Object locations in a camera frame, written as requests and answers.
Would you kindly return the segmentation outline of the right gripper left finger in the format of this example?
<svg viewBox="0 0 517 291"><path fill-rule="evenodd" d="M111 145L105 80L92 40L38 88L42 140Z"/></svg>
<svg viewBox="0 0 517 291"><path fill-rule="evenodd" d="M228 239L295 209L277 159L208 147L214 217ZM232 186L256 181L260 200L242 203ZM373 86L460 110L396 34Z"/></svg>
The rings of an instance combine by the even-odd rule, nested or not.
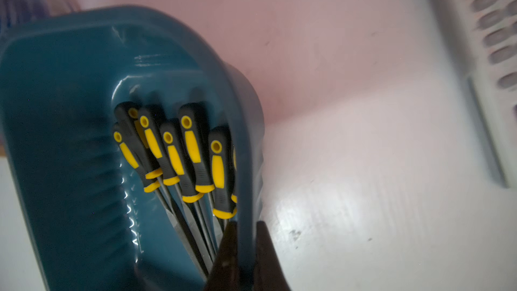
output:
<svg viewBox="0 0 517 291"><path fill-rule="evenodd" d="M230 222L219 246L204 291L237 291L239 287L238 223Z"/></svg>

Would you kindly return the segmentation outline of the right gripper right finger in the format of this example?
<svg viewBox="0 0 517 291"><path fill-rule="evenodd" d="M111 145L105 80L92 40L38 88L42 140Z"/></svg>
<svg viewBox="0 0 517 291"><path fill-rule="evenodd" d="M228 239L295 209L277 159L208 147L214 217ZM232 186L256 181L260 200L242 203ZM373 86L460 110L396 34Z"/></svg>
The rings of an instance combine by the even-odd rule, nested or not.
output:
<svg viewBox="0 0 517 291"><path fill-rule="evenodd" d="M257 222L253 290L291 291L264 221Z"/></svg>

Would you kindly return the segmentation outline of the file tool one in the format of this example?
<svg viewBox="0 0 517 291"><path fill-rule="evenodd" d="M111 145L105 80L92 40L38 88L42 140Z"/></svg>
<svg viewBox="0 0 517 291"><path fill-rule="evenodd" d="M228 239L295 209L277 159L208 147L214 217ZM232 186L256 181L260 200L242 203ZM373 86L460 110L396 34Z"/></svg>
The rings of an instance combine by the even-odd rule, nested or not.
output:
<svg viewBox="0 0 517 291"><path fill-rule="evenodd" d="M231 200L234 184L232 167L232 140L228 126L218 126L208 135L211 178L214 183L213 215L219 220L222 231L237 213Z"/></svg>

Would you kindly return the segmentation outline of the file tool four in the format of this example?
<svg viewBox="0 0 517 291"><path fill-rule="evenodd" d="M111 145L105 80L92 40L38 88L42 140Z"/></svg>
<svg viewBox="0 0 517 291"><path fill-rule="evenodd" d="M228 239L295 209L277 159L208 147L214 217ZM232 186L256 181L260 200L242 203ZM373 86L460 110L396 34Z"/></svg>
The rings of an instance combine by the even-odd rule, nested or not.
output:
<svg viewBox="0 0 517 291"><path fill-rule="evenodd" d="M192 213L192 207L181 200L180 177L173 169L160 132L160 125L165 120L164 111L159 105L145 105L139 110L139 122L144 128L149 148L163 172L160 183L164 186L171 207L168 217L189 257L195 262L202 278L206 280L212 264L211 256L204 236L199 230L198 220Z"/></svg>

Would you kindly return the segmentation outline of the file tool three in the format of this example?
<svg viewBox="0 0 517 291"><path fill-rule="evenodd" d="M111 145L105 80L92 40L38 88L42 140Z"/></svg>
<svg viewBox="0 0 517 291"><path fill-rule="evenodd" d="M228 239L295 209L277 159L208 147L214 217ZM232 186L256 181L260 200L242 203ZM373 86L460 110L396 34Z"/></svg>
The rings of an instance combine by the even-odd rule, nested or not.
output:
<svg viewBox="0 0 517 291"><path fill-rule="evenodd" d="M183 202L183 208L188 225L195 237L197 246L205 260L205 266L210 272L213 267L215 251L211 236L206 225L200 200L202 193L195 190L195 171L187 158L180 130L179 120L169 119L160 126L160 133L168 159L179 177L176 184L177 194Z"/></svg>

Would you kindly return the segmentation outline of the file tool two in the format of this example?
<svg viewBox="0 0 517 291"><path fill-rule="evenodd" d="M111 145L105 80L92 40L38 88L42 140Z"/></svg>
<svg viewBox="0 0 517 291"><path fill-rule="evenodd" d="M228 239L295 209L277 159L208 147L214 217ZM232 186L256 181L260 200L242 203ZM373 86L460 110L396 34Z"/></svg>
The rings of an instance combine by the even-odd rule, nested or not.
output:
<svg viewBox="0 0 517 291"><path fill-rule="evenodd" d="M211 192L215 189L209 177L209 152L207 147L209 123L204 106L199 103L188 103L179 109L180 128L188 157L195 171L195 192L200 196L196 202L202 227L205 229L209 253L212 259L216 256L215 233L212 230L211 215L207 204L211 201Z"/></svg>

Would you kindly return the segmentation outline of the file tool five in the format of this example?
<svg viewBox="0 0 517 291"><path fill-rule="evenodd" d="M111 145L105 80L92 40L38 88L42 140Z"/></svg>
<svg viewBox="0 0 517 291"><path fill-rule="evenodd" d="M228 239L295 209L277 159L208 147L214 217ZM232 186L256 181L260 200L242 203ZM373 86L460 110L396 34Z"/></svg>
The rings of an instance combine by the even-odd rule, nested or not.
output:
<svg viewBox="0 0 517 291"><path fill-rule="evenodd" d="M151 179L151 175L158 174L161 168L150 148L144 144L145 134L139 122L139 105L131 101L121 102L115 106L114 115L130 149L142 161L146 178Z"/></svg>

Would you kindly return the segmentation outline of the teal plastic storage box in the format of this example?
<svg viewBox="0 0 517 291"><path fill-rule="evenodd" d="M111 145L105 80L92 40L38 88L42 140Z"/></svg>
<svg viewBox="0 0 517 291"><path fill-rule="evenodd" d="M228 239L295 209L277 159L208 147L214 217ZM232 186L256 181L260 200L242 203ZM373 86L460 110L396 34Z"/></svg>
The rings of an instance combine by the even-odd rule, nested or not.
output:
<svg viewBox="0 0 517 291"><path fill-rule="evenodd" d="M193 30L139 6L1 39L1 133L48 290L249 290L258 95Z"/></svg>

